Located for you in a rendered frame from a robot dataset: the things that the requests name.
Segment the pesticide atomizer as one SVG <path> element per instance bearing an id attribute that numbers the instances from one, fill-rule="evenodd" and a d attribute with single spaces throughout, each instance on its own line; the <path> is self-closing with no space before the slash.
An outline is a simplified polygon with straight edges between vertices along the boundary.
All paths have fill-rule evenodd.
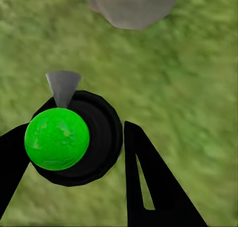
<path id="1" fill-rule="evenodd" d="M 56 70 L 46 77 L 53 97 L 33 114 L 24 136 L 31 164 L 66 187 L 102 178 L 123 149 L 119 114 L 103 97 L 77 90 L 79 74 Z"/>

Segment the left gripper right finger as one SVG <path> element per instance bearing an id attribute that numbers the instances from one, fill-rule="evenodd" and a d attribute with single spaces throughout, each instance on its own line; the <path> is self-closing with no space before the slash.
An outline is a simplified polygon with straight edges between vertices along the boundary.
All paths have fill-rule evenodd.
<path id="1" fill-rule="evenodd" d="M 124 122 L 128 227 L 208 227 L 143 129 Z M 144 208 L 138 155 L 155 210 Z"/>

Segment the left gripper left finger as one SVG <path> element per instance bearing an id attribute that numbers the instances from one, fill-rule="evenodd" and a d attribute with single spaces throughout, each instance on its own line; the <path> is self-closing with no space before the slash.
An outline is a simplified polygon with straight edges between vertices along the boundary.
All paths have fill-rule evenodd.
<path id="1" fill-rule="evenodd" d="M 24 146 L 28 125 L 20 125 L 0 136 L 0 219 L 30 162 Z"/>

